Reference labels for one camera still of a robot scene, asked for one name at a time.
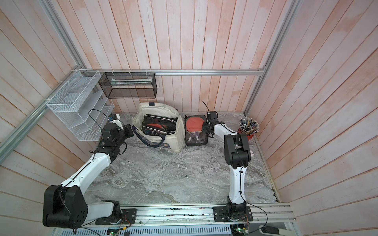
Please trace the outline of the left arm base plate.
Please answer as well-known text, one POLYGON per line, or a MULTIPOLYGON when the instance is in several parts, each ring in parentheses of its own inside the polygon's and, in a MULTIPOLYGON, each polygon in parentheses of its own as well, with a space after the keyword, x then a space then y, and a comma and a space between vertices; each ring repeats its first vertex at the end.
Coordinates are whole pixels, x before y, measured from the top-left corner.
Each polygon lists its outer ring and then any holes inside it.
POLYGON ((96 225, 132 225, 136 220, 136 208, 121 208, 112 213, 111 216, 99 218, 95 221, 96 225))

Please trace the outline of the cream canvas tote bag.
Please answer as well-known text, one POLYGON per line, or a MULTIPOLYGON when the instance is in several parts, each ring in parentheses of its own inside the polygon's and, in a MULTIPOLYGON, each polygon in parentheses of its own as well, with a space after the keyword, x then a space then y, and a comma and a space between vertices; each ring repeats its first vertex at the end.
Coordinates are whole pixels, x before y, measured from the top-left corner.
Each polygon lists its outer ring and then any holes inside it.
POLYGON ((177 109, 162 103, 140 103, 132 118, 132 130, 145 145, 181 152, 184 146, 184 121, 177 109))

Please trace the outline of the blue Deerway paddle case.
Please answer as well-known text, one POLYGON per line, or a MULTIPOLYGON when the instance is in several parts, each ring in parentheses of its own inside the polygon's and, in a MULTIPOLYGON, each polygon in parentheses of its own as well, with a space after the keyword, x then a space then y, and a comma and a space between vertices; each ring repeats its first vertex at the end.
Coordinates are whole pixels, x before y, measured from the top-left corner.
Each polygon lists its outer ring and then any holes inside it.
POLYGON ((164 132, 164 131, 160 131, 156 129, 151 129, 146 126, 143 126, 141 129, 145 135, 149 135, 149 136, 161 136, 161 135, 165 136, 165 135, 171 135, 174 133, 172 131, 164 132))

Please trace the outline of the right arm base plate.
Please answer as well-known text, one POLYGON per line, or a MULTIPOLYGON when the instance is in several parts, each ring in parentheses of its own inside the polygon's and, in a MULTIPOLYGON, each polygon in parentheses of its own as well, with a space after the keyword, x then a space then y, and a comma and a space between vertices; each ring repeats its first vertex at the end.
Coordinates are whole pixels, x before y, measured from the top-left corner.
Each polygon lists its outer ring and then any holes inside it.
POLYGON ((247 206, 244 210, 233 211, 227 206, 213 207, 215 222, 252 222, 251 208, 247 206))

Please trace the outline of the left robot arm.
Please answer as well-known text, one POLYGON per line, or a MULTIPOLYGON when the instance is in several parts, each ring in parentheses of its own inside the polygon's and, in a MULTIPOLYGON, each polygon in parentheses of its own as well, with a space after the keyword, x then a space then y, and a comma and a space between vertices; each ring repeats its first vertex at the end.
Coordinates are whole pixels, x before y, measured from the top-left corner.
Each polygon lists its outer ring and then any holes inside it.
POLYGON ((45 227, 76 230, 98 219, 110 224, 122 221, 118 201, 88 204, 84 198, 97 176, 122 153, 120 148, 125 140, 133 136, 131 125, 124 125, 120 120, 106 124, 101 133, 101 143, 90 159, 70 178, 59 185, 49 186, 44 192, 42 223, 45 227))

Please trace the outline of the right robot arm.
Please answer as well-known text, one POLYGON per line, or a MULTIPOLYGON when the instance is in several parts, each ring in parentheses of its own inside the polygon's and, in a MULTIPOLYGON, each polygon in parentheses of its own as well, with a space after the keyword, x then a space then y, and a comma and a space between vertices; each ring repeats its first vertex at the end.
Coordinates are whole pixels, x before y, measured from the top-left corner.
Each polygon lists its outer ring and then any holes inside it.
POLYGON ((230 169, 230 191, 227 197, 226 215, 228 220, 235 221, 247 214, 245 176, 252 159, 248 137, 220 122, 216 111, 207 112, 207 120, 203 128, 210 134, 223 138, 224 159, 230 169))

